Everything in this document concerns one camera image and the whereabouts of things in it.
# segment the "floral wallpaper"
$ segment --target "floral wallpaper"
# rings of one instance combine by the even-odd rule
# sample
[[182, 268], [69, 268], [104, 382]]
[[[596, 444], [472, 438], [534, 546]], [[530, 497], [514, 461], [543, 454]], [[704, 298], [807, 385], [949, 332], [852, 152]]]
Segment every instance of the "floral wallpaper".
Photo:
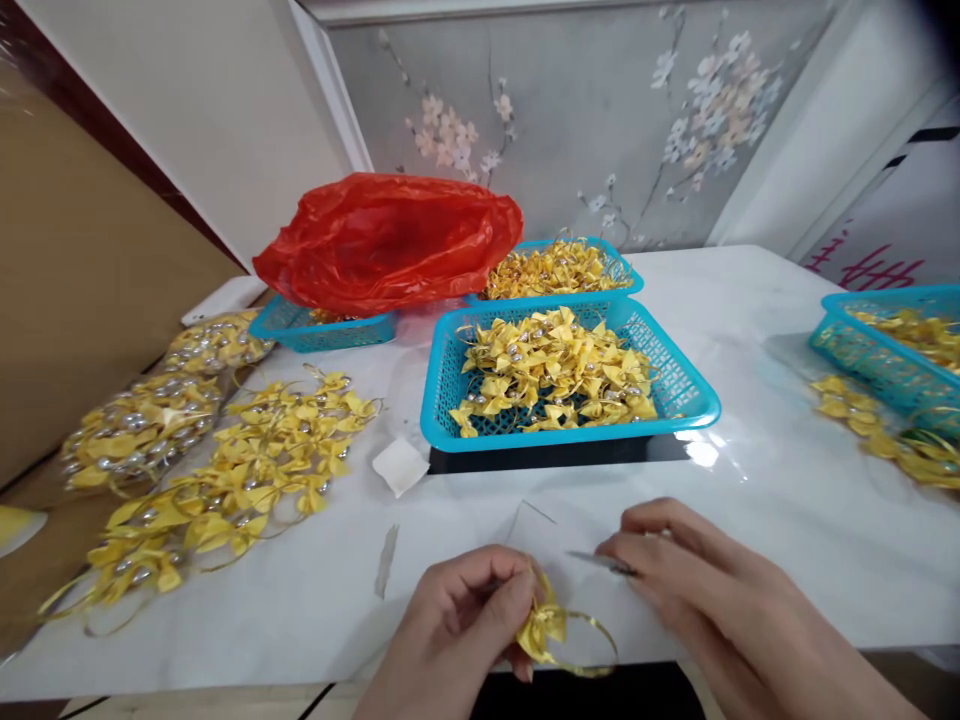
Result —
[[636, 4], [330, 29], [379, 171], [512, 195], [526, 237], [703, 245], [834, 13]]

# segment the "plastic bag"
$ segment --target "plastic bag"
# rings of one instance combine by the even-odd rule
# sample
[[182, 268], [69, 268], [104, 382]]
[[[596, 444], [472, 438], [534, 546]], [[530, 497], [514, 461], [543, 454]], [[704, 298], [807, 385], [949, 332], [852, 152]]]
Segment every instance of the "plastic bag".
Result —
[[516, 202], [479, 185], [355, 173], [304, 195], [253, 266], [290, 302], [369, 317], [480, 292], [522, 235]]

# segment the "wall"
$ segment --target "wall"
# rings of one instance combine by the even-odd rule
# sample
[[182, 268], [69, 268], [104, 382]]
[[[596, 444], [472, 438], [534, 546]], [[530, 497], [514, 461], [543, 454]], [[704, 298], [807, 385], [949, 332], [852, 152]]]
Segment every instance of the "wall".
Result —
[[800, 261], [804, 267], [856, 291], [960, 280], [960, 99], [926, 127]]
[[285, 0], [20, 4], [248, 269], [349, 171]]
[[901, 123], [943, 75], [930, 37], [909, 3], [871, 3], [775, 152], [757, 153], [762, 174], [745, 176], [711, 241], [788, 255], [885, 140], [916, 129]]
[[527, 238], [638, 251], [703, 246], [833, 16], [707, 0], [328, 35], [376, 170], [509, 194]]

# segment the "blue plastic basket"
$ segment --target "blue plastic basket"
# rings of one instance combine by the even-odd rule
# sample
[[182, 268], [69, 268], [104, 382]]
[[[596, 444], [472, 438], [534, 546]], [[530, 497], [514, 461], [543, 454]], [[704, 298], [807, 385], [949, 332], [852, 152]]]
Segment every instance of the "blue plastic basket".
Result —
[[310, 317], [310, 308], [294, 305], [278, 295], [253, 321], [250, 334], [261, 340], [276, 340], [294, 352], [321, 352], [388, 342], [396, 334], [396, 325], [396, 312], [317, 325]]
[[[614, 280], [625, 280], [630, 279], [630, 284], [627, 287], [617, 288], [616, 290], [604, 290], [603, 292], [596, 293], [570, 293], [565, 295], [557, 295], [555, 297], [568, 298], [573, 297], [574, 295], [577, 298], [587, 298], [592, 302], [600, 302], [603, 300], [613, 300], [615, 297], [621, 297], [623, 295], [632, 295], [633, 293], [640, 292], [643, 289], [643, 278], [640, 277], [640, 273], [633, 269], [633, 267], [626, 260], [623, 259], [623, 256], [616, 251], [616, 249], [608, 243], [606, 240], [601, 240], [600, 238], [584, 238], [587, 241], [588, 246], [599, 247], [603, 251], [604, 255], [604, 267], [603, 272], [607, 276], [613, 278]], [[520, 253], [522, 255], [529, 255], [537, 250], [544, 251], [556, 240], [531, 240], [530, 242], [520, 243], [514, 248], [514, 252]], [[525, 298], [514, 298], [516, 300], [522, 300]], [[468, 305], [483, 305], [488, 302], [500, 302], [499, 300], [481, 300], [479, 295], [472, 294], [467, 295], [465, 300]]]
[[960, 285], [828, 295], [823, 308], [827, 314], [810, 336], [814, 350], [913, 424], [960, 437], [960, 377], [850, 315], [892, 317], [910, 309], [960, 322]]
[[[632, 349], [646, 354], [651, 364], [660, 368], [661, 374], [653, 383], [652, 395], [657, 413], [665, 419], [524, 433], [518, 427], [511, 428], [513, 416], [511, 411], [505, 410], [494, 418], [474, 418], [474, 427], [480, 436], [461, 438], [460, 426], [449, 411], [460, 405], [471, 381], [480, 372], [460, 372], [466, 359], [467, 346], [456, 337], [457, 328], [479, 325], [487, 329], [496, 318], [517, 322], [534, 312], [556, 310], [561, 305], [573, 310], [585, 327], [596, 327], [603, 320], [608, 328], [619, 328], [617, 334], [627, 338]], [[534, 412], [543, 415], [542, 401], [535, 406]], [[563, 298], [501, 300], [483, 307], [455, 310], [441, 317], [433, 336], [420, 429], [438, 450], [470, 452], [664, 435], [706, 427], [719, 417], [720, 400], [713, 388], [640, 303], [622, 296], [596, 301], [588, 295], [571, 295]]]

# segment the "scissor blade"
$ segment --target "scissor blade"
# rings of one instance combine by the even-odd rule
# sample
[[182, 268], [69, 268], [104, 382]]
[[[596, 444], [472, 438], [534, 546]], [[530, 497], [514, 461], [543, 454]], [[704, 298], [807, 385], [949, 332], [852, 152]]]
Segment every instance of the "scissor blade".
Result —
[[577, 560], [583, 560], [591, 563], [592, 565], [605, 568], [610, 572], [616, 573], [617, 575], [633, 577], [637, 574], [637, 571], [629, 565], [626, 565], [619, 560], [614, 560], [613, 558], [604, 557], [603, 555], [591, 555], [590, 553], [580, 552], [579, 550], [568, 550], [567, 555], [574, 557]]

